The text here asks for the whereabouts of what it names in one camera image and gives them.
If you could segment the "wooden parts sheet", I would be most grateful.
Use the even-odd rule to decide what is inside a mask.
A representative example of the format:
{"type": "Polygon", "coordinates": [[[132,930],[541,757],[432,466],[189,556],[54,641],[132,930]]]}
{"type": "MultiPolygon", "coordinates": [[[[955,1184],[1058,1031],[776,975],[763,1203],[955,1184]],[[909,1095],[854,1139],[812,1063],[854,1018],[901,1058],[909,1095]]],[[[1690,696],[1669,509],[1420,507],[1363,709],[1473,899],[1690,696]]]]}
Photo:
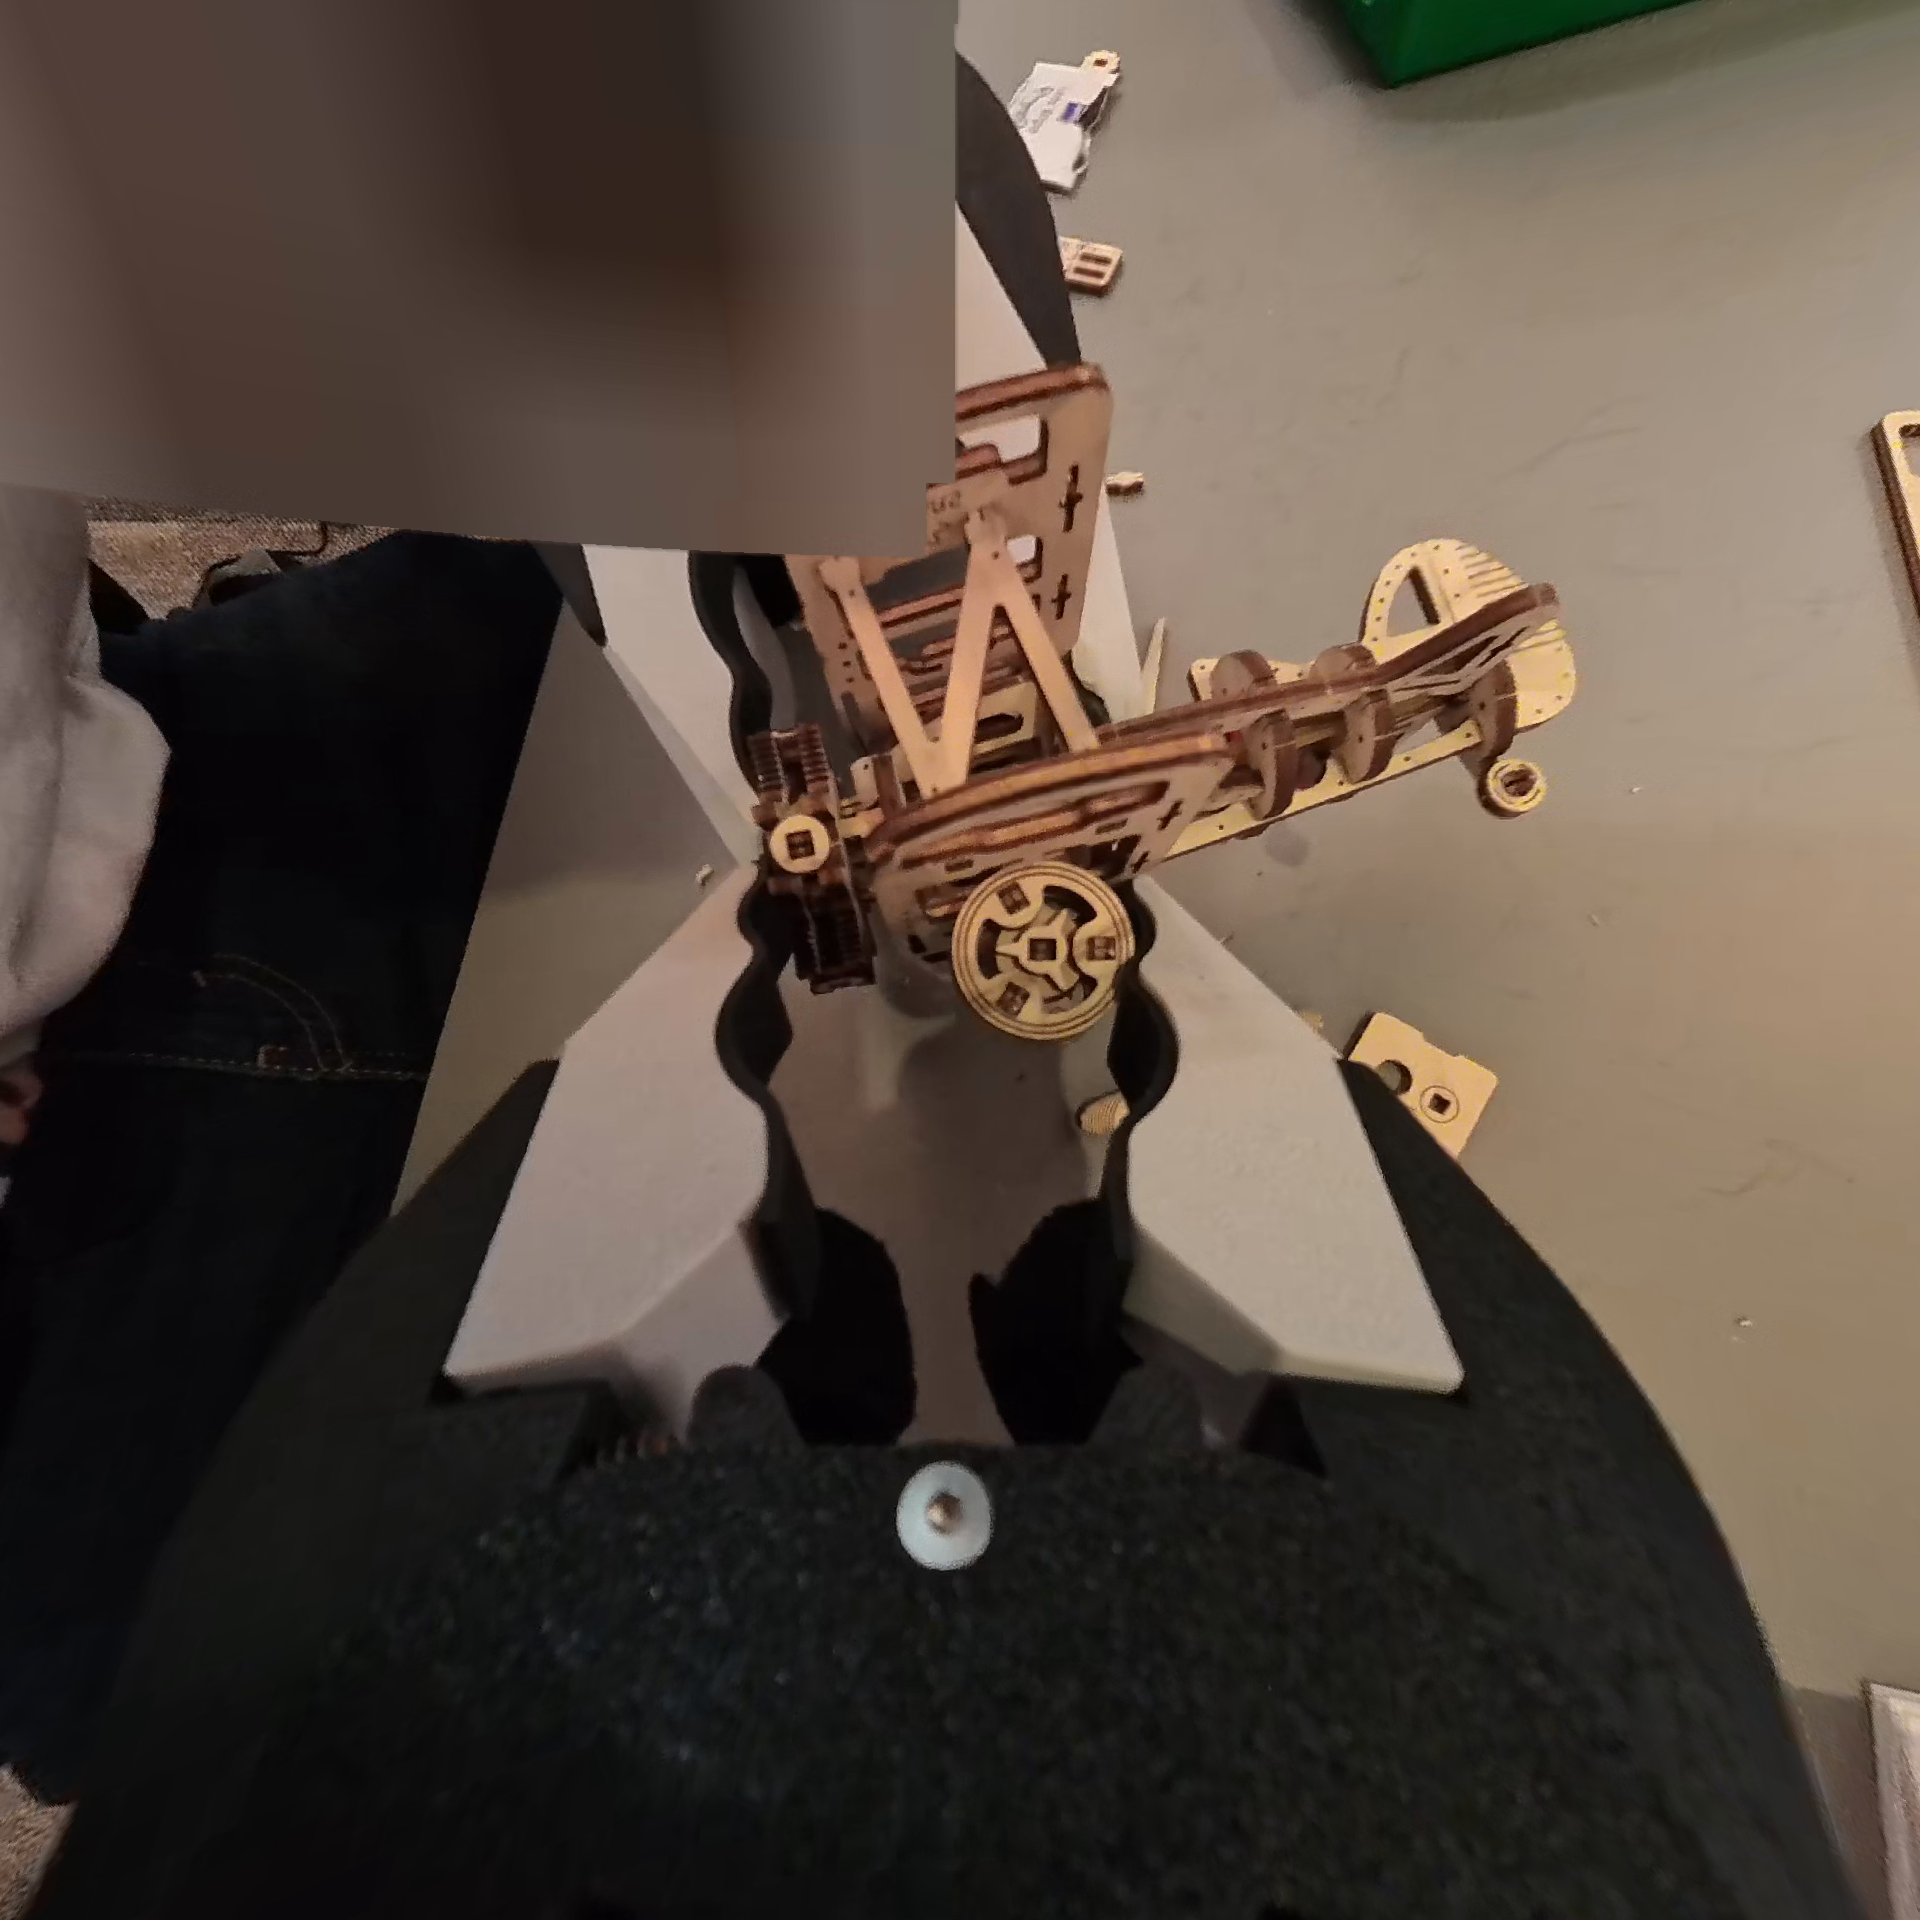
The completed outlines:
{"type": "Polygon", "coordinates": [[[1890,532],[1898,539],[1912,604],[1920,594],[1918,543],[1918,409],[1885,413],[1868,434],[1890,532]]]}

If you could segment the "small plastic bag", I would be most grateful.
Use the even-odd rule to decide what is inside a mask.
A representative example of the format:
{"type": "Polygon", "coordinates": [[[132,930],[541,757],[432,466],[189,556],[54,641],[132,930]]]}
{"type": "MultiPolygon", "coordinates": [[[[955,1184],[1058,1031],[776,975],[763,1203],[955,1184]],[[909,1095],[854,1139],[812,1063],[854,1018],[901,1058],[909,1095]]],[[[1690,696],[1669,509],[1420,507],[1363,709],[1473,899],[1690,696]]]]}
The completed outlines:
{"type": "Polygon", "coordinates": [[[1005,109],[1050,194],[1081,186],[1092,136],[1121,85],[1121,55],[1092,50],[1081,63],[1035,63],[1005,109]]]}

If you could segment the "square wooden piece with holes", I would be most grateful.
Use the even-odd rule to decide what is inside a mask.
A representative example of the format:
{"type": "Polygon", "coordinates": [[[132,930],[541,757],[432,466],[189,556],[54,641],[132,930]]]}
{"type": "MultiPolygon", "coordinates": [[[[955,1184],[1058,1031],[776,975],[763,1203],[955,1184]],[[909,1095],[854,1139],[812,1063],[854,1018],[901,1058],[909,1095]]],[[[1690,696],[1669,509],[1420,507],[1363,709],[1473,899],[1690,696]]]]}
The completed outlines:
{"type": "Polygon", "coordinates": [[[1490,1068],[1437,1047],[1387,1013],[1355,1026],[1341,1061],[1369,1073],[1452,1161],[1464,1156],[1500,1091],[1490,1068]]]}

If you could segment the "person's white t-shirt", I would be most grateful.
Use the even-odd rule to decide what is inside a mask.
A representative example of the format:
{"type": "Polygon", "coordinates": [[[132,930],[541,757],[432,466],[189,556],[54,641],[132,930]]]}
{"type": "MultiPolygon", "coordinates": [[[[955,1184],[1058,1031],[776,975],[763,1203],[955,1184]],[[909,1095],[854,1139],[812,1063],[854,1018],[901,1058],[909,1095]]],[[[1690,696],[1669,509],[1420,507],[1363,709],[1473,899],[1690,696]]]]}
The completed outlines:
{"type": "Polygon", "coordinates": [[[168,745],[115,688],[80,504],[3,488],[3,1066],[29,1056],[121,937],[168,745]]]}

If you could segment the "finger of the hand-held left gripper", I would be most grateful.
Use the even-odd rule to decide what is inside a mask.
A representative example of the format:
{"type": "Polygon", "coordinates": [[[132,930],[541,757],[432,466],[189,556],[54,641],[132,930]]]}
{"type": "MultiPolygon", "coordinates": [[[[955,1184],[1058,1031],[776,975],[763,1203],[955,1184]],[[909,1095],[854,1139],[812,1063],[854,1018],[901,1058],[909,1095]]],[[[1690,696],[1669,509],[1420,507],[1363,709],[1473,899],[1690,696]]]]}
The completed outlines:
{"type": "MultiPolygon", "coordinates": [[[[960,210],[955,215],[955,385],[966,389],[1041,369],[1041,348],[1017,315],[1013,284],[984,251],[960,210]]],[[[1078,519],[1092,519],[1096,539],[1078,599],[1083,615],[1072,671],[1118,722],[1148,714],[1153,700],[1146,692],[1140,643],[1121,572],[1116,504],[1106,498],[1106,473],[1085,466],[1083,492],[1088,498],[1078,519]]]]}
{"type": "Polygon", "coordinates": [[[761,861],[750,737],[801,719],[779,557],[589,545],[610,664],[725,849],[761,861]]]}

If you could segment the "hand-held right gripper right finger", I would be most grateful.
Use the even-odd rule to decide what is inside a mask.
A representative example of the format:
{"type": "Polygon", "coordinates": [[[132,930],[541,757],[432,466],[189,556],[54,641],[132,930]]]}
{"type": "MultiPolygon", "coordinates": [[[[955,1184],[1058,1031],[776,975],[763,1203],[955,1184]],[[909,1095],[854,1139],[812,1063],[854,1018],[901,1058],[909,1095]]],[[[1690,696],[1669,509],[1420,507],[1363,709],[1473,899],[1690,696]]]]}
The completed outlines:
{"type": "Polygon", "coordinates": [[[1268,1386],[1452,1397],[1464,1365],[1332,1047],[1163,887],[1137,887],[1137,985],[1072,1045],[1078,1145],[1118,1210],[1123,1332],[1179,1373],[1208,1441],[1268,1386]]]}

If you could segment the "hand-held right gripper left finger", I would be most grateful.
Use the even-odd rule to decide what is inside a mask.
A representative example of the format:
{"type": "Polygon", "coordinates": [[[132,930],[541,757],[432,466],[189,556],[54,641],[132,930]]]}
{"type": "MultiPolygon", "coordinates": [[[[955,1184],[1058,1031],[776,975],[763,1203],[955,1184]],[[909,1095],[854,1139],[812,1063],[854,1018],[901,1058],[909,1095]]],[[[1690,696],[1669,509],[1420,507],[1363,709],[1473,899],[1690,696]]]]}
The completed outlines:
{"type": "Polygon", "coordinates": [[[790,1028],[755,872],[565,1045],[445,1373],[468,1389],[603,1386],[686,1426],[818,1288],[818,1210],[772,1098],[790,1028]]]}

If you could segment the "person's dark jeans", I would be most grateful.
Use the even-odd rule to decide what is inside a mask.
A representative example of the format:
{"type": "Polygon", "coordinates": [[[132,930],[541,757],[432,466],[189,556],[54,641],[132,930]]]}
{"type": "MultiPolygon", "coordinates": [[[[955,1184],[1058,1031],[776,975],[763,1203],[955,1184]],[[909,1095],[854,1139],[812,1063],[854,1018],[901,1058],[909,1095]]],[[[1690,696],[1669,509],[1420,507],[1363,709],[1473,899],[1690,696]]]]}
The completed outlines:
{"type": "Polygon", "coordinates": [[[5,1203],[3,1760],[82,1788],[161,1552],[389,1218],[563,613],[403,532],[105,643],[172,749],[5,1203]]]}

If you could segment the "grey desk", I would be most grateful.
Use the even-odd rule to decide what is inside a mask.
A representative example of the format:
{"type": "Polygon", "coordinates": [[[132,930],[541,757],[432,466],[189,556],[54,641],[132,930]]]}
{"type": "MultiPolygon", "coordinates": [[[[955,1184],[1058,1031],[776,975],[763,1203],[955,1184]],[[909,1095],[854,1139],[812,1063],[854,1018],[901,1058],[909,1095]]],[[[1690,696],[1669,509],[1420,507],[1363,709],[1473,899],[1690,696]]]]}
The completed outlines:
{"type": "Polygon", "coordinates": [[[1403,89],[1328,4],[960,4],[1116,50],[1069,234],[1169,683],[1354,633],[1400,546],[1563,597],[1547,801],[1412,778],[1166,868],[1344,1043],[1494,1071],[1467,1171],[1636,1371],[1837,1819],[1915,1687],[1915,4],[1691,4],[1403,89]]]}

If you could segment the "green plastic bin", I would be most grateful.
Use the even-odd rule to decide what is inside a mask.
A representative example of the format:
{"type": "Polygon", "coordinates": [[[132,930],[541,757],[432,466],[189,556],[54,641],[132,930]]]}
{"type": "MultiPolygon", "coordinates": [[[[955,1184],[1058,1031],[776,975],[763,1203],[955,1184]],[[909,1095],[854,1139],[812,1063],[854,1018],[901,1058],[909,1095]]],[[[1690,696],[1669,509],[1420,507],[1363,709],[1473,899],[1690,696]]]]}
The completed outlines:
{"type": "Polygon", "coordinates": [[[1332,2],[1393,89],[1675,10],[1675,2],[1332,2]]]}

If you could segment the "wooden model airplane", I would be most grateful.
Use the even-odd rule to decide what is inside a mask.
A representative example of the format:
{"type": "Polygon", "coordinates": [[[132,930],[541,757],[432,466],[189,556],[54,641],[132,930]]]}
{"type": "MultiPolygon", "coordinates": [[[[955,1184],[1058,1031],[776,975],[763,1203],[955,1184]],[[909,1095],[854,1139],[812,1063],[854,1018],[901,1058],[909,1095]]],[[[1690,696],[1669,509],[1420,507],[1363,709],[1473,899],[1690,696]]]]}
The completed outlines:
{"type": "Polygon", "coordinates": [[[1560,594],[1452,537],[1379,572],[1355,641],[1208,659],[1184,705],[1106,715],[1072,652],[1112,420],[1092,365],[962,389],[918,556],[785,560],[850,749],[842,776],[816,725],[746,740],[812,993],[893,952],[1001,1035],[1074,1041],[1137,960],[1125,882],[1445,764],[1500,821],[1545,803],[1517,744],[1576,696],[1560,594]]]}

